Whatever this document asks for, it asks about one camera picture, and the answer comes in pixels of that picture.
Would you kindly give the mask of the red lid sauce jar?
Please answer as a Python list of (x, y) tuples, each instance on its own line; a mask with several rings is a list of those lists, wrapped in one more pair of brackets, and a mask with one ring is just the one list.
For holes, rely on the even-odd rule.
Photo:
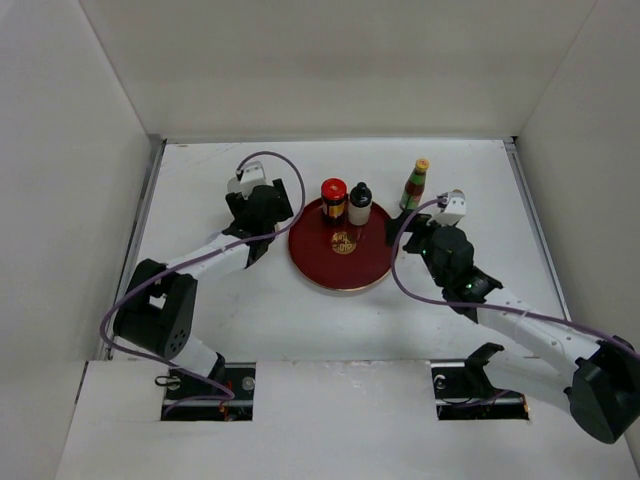
[(348, 191), (346, 183), (339, 178), (328, 178), (321, 185), (322, 213), (325, 221), (340, 223), (345, 215)]

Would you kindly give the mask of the white bottle black cap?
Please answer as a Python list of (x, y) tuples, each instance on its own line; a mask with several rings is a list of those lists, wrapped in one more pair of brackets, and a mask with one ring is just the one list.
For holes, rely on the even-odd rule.
[(372, 192), (365, 182), (357, 183), (349, 194), (348, 221), (357, 227), (365, 225), (370, 217)]

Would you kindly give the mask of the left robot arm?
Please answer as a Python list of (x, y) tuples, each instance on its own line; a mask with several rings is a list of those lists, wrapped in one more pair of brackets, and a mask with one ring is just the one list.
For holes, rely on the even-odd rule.
[(251, 267), (268, 251), (277, 225), (294, 216), (280, 179), (255, 186), (248, 196), (229, 193), (226, 201), (233, 221), (212, 241), (169, 263), (138, 264), (131, 297), (113, 323), (117, 337), (192, 372), (190, 386), (206, 399), (223, 390), (224, 358), (192, 333), (198, 283)]

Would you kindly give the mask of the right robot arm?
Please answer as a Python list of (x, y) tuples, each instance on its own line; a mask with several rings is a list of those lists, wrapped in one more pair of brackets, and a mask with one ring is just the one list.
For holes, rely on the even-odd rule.
[(485, 344), (465, 363), (464, 384), (483, 396), (514, 390), (567, 412), (592, 438), (615, 443), (639, 417), (639, 353), (619, 336), (541, 314), (474, 264), (474, 248), (456, 225), (405, 211), (385, 223), (394, 252), (418, 255), (440, 288), (437, 305), (512, 339), (544, 362), (520, 366)]

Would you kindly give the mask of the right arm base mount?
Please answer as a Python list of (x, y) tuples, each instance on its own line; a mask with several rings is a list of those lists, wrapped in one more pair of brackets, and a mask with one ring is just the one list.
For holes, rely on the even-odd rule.
[(430, 364), (436, 415), (440, 421), (529, 420), (525, 397), (495, 388), (484, 367), (504, 350), (486, 343), (464, 359)]

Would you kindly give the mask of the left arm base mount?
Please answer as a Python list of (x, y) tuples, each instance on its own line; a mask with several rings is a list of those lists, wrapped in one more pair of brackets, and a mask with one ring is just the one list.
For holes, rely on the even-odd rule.
[(227, 363), (216, 381), (234, 394), (175, 369), (157, 376), (154, 384), (164, 390), (161, 421), (236, 422), (253, 418), (256, 392), (255, 363)]

